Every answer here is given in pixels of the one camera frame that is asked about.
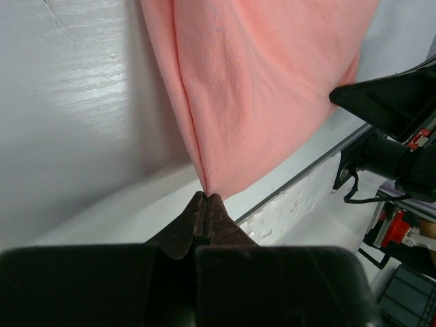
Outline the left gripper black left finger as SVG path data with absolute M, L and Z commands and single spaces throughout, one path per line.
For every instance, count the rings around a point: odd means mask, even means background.
M 206 207 L 207 197 L 197 191 L 182 213 L 144 244 L 157 245 L 170 259 L 183 259 L 203 235 Z

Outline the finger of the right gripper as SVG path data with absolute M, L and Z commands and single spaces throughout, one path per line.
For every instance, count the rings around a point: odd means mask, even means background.
M 335 88 L 330 101 L 393 140 L 435 130 L 435 57 L 399 74 Z

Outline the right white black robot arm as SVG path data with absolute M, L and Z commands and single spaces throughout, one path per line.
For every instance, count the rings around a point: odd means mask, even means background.
M 385 201 L 435 201 L 435 57 L 400 74 L 337 87 L 329 98 L 371 126 L 341 151 L 335 189 L 366 170 L 401 192 Z

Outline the pink t shirt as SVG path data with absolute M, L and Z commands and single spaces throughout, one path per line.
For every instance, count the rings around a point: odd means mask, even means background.
M 204 192 L 229 198 L 298 150 L 356 79 L 377 1 L 143 1 Z

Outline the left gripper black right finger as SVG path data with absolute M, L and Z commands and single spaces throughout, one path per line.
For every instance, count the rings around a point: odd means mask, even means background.
M 217 194 L 206 201 L 202 238 L 212 246 L 258 246 L 228 215 L 221 196 Z

